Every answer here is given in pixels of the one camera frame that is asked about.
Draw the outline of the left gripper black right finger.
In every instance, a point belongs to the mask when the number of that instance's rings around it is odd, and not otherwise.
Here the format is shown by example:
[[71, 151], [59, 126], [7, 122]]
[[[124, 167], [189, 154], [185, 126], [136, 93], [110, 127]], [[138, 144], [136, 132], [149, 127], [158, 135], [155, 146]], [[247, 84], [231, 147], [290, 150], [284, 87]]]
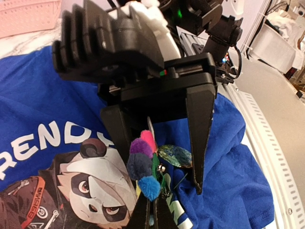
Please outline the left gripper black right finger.
[[153, 202], [153, 218], [155, 229], [178, 229], [167, 205], [166, 199], [158, 197]]

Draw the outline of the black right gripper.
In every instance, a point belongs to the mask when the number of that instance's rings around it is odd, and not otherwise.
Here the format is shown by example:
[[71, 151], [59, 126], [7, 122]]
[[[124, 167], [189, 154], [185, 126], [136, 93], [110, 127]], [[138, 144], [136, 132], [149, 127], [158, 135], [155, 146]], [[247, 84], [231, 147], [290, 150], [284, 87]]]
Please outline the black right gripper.
[[120, 90], [118, 101], [101, 109], [100, 116], [123, 162], [129, 158], [129, 124], [188, 119], [193, 182], [203, 191], [204, 159], [217, 94], [216, 66], [210, 53], [168, 61], [166, 75], [139, 81]]

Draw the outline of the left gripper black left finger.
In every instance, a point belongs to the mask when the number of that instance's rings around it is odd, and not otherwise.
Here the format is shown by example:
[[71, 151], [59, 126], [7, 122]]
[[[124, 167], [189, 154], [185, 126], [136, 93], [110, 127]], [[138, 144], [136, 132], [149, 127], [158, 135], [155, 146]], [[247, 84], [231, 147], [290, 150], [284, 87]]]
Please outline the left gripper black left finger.
[[127, 229], [149, 229], [151, 202], [144, 194], [140, 194], [134, 211], [127, 224]]

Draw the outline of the silver round brooch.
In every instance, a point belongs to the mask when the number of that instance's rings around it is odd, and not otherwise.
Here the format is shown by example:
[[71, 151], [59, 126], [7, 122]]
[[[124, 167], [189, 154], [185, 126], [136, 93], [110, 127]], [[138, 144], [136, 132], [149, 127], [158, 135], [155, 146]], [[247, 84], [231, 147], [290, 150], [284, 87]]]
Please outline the silver round brooch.
[[192, 154], [180, 146], [160, 146], [158, 156], [175, 167], [191, 168], [193, 166]]

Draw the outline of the blue printed t-shirt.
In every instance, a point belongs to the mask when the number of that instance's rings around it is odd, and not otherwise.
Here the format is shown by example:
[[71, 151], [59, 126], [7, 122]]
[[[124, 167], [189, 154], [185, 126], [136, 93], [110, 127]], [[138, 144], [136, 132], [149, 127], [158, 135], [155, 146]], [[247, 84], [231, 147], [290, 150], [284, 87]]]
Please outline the blue printed t-shirt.
[[[127, 229], [138, 199], [100, 119], [97, 85], [63, 81], [51, 47], [0, 61], [0, 226], [3, 229]], [[160, 158], [164, 221], [151, 229], [262, 229], [273, 195], [242, 144], [245, 122], [219, 94], [198, 195], [184, 163]]]

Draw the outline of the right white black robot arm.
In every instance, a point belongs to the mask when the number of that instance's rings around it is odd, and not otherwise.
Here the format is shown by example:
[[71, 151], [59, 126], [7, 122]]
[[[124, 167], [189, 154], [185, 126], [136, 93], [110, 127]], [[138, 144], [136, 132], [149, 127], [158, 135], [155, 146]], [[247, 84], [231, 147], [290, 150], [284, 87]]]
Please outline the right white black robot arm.
[[194, 34], [209, 34], [200, 54], [165, 62], [165, 76], [123, 84], [111, 93], [100, 85], [99, 95], [108, 103], [101, 111], [119, 152], [125, 152], [133, 139], [133, 130], [143, 127], [143, 118], [160, 123], [187, 118], [192, 151], [193, 181], [197, 194], [203, 189], [204, 159], [212, 125], [217, 93], [217, 69], [230, 47], [242, 34], [242, 20], [222, 14], [220, 0], [163, 0], [160, 10], [172, 35], [176, 27]]

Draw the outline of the pink perforated plastic basket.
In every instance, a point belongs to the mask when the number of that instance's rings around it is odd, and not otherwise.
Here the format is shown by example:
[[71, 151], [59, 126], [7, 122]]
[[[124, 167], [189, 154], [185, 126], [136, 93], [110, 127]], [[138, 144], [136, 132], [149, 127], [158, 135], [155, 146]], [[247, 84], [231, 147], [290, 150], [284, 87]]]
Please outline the pink perforated plastic basket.
[[60, 12], [60, 0], [2, 0], [0, 37], [53, 29]]

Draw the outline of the aluminium front rail frame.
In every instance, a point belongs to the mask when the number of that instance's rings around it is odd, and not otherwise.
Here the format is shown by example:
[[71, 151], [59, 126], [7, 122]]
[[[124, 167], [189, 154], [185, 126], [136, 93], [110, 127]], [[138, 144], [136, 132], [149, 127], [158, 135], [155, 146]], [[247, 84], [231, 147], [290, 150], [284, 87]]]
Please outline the aluminium front rail frame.
[[248, 145], [274, 197], [271, 229], [305, 226], [305, 105], [296, 89], [276, 69], [243, 58], [232, 84], [219, 84], [246, 122]]

